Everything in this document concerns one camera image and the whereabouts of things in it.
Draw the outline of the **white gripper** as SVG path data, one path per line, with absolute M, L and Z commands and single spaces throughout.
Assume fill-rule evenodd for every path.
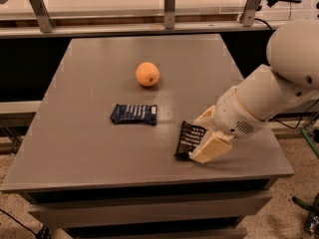
M 195 162 L 207 163 L 232 149 L 233 135 L 236 138 L 249 138 L 265 128 L 266 122 L 256 119 L 245 107 L 231 87 L 217 101 L 193 121 L 195 125 L 208 131 L 189 158 Z

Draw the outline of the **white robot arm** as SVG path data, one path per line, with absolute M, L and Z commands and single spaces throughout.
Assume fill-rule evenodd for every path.
M 206 129 L 189 154 L 207 163 L 230 151 L 235 138 L 249 138 L 279 113 L 319 92 L 319 21 L 298 19 L 279 27 L 266 47 L 268 63 L 231 87 L 194 123 Z

